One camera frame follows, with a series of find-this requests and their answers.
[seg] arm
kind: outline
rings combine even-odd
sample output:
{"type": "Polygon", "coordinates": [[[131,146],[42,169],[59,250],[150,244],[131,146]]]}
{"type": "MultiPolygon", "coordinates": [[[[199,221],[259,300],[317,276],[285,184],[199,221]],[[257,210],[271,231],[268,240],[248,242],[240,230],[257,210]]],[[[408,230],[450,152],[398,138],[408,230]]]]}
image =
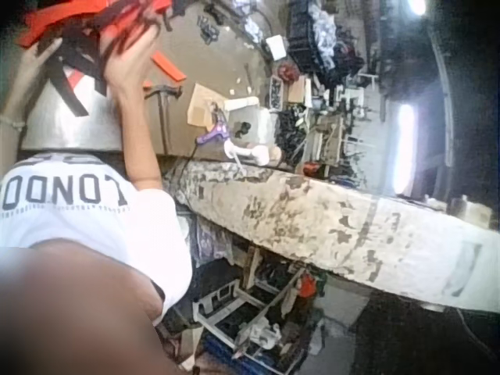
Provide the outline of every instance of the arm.
{"type": "MultiPolygon", "coordinates": [[[[62,40],[56,39],[43,53],[37,54],[38,45],[32,46],[23,53],[18,65],[17,75],[12,83],[9,96],[2,109],[2,115],[14,123],[23,122],[26,118],[26,105],[30,100],[42,67],[47,59],[59,48],[62,40]]],[[[0,121],[0,179],[16,162],[17,146],[20,133],[10,124],[0,121]]]]}
{"type": "MultiPolygon", "coordinates": [[[[102,35],[102,50],[109,48],[116,37],[113,31],[107,30],[102,35]]],[[[155,50],[159,29],[153,26],[142,31],[142,36],[125,52],[111,53],[105,67],[105,78],[120,110],[123,154],[130,182],[138,190],[161,190],[162,177],[146,121],[142,91],[142,82],[151,65],[150,56],[155,50]]]]}

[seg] white t-shirt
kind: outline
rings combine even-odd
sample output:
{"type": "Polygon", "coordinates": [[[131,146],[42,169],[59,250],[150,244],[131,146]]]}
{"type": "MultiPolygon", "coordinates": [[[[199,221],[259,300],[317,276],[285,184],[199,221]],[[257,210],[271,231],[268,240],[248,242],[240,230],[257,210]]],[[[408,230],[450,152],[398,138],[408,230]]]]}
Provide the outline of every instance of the white t-shirt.
{"type": "Polygon", "coordinates": [[[0,252],[55,238],[88,246],[154,281],[165,295],[155,324],[191,281],[173,199],[165,191],[137,191],[94,156],[39,154],[2,181],[0,252]]]}

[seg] blurred skin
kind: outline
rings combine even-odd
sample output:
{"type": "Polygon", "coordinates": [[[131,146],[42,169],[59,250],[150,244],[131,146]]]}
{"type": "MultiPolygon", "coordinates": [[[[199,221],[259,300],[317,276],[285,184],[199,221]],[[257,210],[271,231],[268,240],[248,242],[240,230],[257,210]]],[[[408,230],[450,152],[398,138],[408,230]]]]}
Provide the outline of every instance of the blurred skin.
{"type": "MultiPolygon", "coordinates": [[[[123,53],[110,51],[105,67],[122,116],[127,173],[138,190],[161,188],[142,93],[158,33],[156,27],[142,24],[125,40],[123,53]]],[[[112,39],[112,34],[103,35],[102,51],[109,52],[112,39]]],[[[2,111],[8,118],[24,118],[43,64],[59,45],[55,41],[40,56],[36,45],[25,53],[22,74],[16,76],[2,111]]],[[[0,299],[0,335],[2,329],[15,334],[32,373],[182,373],[164,355],[152,326],[163,305],[151,281],[83,245],[63,239],[35,245],[16,282],[0,284],[0,299]]]]}

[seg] cardboard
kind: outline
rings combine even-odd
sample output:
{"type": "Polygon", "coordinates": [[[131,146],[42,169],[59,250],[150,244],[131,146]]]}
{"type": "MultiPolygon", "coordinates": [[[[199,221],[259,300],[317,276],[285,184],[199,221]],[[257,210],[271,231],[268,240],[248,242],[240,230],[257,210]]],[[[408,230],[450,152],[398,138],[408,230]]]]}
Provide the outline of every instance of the cardboard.
{"type": "Polygon", "coordinates": [[[288,101],[290,103],[303,103],[305,98],[305,76],[300,76],[297,81],[288,87],[288,101]]]}
{"type": "Polygon", "coordinates": [[[187,123],[196,127],[205,127],[207,131],[211,131],[214,124],[210,112],[210,103],[215,102],[220,108],[224,108],[226,100],[227,98],[221,94],[196,84],[187,109],[187,123]]]}

